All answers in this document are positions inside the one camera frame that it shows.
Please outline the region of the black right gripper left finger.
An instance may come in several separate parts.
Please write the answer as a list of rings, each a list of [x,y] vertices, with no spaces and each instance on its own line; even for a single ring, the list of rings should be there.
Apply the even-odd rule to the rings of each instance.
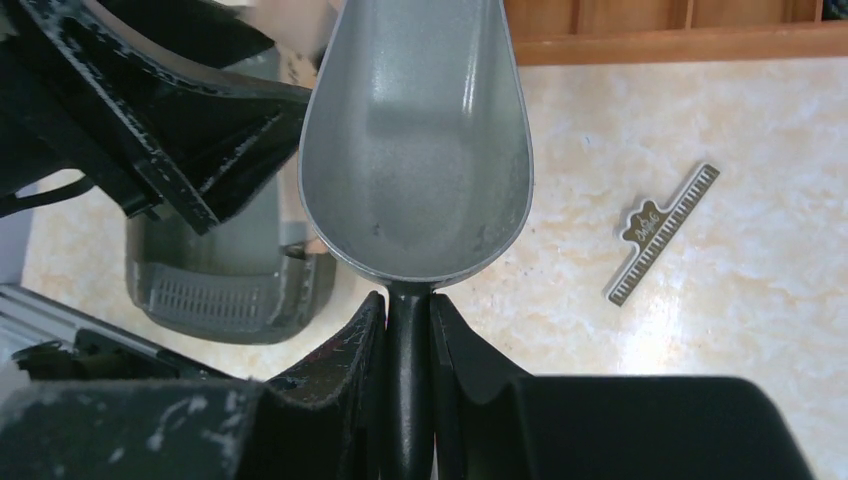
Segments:
[[[384,300],[267,381],[36,380],[1,386],[5,479],[373,479],[372,354]]]

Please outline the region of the grey metal litter scoop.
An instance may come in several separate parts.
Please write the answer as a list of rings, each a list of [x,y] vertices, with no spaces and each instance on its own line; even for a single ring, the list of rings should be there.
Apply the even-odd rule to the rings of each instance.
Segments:
[[[339,260],[388,293],[383,479],[434,458],[430,299],[517,239],[534,166],[499,1],[347,1],[310,99],[299,191]]]

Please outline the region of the pink cat litter bag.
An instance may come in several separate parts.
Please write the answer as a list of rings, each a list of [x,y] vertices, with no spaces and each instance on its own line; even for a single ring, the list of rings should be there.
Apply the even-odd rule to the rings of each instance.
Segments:
[[[275,42],[284,83],[313,88],[317,71],[344,1],[222,1],[250,26]]]

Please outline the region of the grey bag sealing clip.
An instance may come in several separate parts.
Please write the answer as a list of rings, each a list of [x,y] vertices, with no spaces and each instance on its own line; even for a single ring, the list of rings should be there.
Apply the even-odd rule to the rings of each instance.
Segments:
[[[714,165],[698,163],[665,204],[644,198],[627,213],[618,238],[632,252],[605,287],[607,301],[625,304],[720,175]]]

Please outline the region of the dark grey litter box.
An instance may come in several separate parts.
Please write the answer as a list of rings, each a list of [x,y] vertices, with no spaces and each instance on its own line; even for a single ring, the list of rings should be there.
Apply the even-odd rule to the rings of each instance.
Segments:
[[[127,289],[154,323],[215,342],[274,344],[329,301],[336,263],[314,250],[296,190],[310,89],[277,89],[281,98],[193,109],[185,174],[215,226],[198,233],[169,205],[127,222]]]

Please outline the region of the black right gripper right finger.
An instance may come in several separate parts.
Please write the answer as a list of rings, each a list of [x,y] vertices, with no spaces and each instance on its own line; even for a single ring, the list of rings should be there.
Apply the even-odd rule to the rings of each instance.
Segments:
[[[430,303],[442,479],[809,479],[755,384],[710,376],[535,376]]]

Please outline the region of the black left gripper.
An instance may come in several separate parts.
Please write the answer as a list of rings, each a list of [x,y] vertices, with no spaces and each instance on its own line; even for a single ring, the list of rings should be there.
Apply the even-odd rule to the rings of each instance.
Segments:
[[[273,49],[215,1],[2,2],[2,216],[99,188],[225,223],[298,147],[310,90],[234,70]]]

